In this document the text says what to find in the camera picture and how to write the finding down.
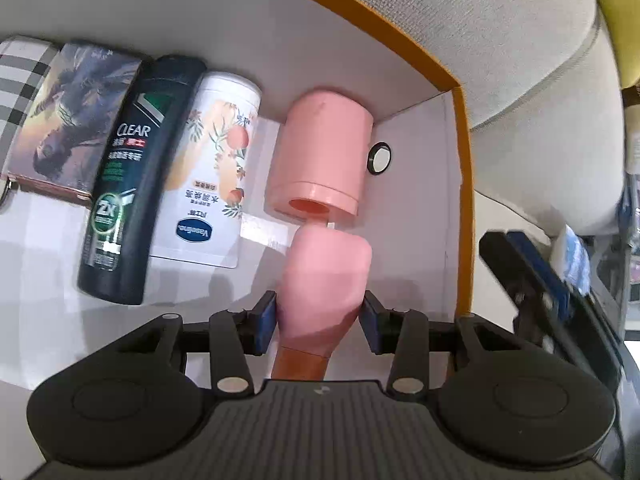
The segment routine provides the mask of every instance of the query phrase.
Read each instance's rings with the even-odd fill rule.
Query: yellow object
[[[640,79],[640,0],[598,0],[616,53],[621,88]]]

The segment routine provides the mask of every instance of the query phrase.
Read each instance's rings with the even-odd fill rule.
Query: pink cup
[[[301,97],[278,135],[267,202],[302,219],[355,216],[372,124],[371,114],[343,95],[316,90]]]

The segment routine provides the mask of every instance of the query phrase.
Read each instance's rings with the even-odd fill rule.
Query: vaseline logo
[[[188,242],[206,242],[211,238],[211,226],[197,218],[183,218],[178,222],[175,233]]]

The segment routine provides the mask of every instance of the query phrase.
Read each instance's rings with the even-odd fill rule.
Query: pink plastic container
[[[266,199],[276,211],[329,222],[356,215],[373,117],[347,97],[313,91],[278,134]]]
[[[358,315],[371,246],[318,224],[296,232],[278,290],[280,347],[328,358]]]

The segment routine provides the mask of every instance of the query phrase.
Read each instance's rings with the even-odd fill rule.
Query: white bottle
[[[247,79],[204,76],[166,180],[151,256],[238,264],[244,164],[259,106],[260,90]]]

